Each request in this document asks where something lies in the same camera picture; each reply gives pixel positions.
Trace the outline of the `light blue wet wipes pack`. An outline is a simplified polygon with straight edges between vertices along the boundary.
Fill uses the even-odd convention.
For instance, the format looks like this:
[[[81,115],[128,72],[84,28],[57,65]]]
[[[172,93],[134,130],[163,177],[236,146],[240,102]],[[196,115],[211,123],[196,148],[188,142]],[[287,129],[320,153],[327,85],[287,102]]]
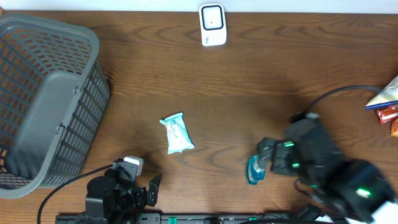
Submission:
[[[194,149],[195,145],[190,139],[187,127],[183,120],[183,113],[173,114],[159,121],[167,132],[168,154],[183,152],[186,149]]]

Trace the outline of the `teal mouthwash bottle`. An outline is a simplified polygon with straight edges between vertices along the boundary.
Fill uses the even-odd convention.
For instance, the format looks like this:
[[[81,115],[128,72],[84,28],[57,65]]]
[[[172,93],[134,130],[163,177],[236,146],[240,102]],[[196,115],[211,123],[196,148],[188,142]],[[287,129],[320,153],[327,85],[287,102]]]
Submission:
[[[249,185],[257,185],[264,180],[266,170],[259,167],[259,156],[252,156],[246,164],[246,179]]]

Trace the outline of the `red chocolate bar wrapper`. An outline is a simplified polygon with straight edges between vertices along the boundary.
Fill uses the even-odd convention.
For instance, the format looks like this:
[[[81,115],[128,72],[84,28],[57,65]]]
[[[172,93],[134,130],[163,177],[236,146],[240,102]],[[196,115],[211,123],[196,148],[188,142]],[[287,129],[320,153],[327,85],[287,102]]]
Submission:
[[[377,110],[376,114],[381,124],[387,123],[397,117],[397,105],[389,105],[387,108]]]

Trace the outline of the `orange snack packet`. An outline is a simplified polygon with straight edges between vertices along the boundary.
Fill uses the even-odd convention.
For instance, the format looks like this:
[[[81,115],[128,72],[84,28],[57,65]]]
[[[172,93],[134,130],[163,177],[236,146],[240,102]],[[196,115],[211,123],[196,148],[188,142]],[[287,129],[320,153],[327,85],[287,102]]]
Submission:
[[[396,118],[391,124],[391,135],[398,137],[398,118]]]

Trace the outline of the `yellow snack bag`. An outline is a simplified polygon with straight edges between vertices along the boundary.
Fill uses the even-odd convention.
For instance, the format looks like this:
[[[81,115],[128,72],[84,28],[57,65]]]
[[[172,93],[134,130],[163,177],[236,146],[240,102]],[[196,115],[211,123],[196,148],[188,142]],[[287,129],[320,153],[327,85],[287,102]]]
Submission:
[[[395,77],[380,93],[367,103],[365,109],[373,110],[396,105],[398,101],[397,81],[398,77]]]

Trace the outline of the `grey plastic shopping basket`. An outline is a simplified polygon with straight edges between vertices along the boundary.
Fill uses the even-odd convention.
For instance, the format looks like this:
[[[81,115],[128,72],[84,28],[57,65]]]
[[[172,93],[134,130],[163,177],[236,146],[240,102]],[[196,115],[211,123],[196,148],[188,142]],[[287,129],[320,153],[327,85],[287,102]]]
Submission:
[[[86,27],[2,16],[2,198],[57,187],[80,173],[110,96],[99,50]]]

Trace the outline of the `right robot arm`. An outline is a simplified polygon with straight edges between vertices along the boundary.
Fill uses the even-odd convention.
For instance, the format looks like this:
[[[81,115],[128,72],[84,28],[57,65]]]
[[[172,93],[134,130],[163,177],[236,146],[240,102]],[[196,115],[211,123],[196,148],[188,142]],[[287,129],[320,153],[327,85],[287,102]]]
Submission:
[[[284,139],[264,138],[248,160],[246,178],[256,185],[270,169],[279,175],[295,176],[313,192],[302,193],[334,212],[357,221],[372,223],[375,212],[395,203],[397,194],[372,163],[348,159],[334,144],[318,118],[291,122]]]

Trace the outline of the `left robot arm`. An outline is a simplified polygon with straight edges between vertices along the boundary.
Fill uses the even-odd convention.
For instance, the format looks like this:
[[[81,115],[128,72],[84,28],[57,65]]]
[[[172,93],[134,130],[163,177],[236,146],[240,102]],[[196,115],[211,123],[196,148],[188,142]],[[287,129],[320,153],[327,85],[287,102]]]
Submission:
[[[104,175],[88,182],[85,212],[76,221],[81,224],[135,223],[134,210],[157,203],[162,174],[155,176],[149,187],[136,185],[144,160],[127,156],[114,161]]]

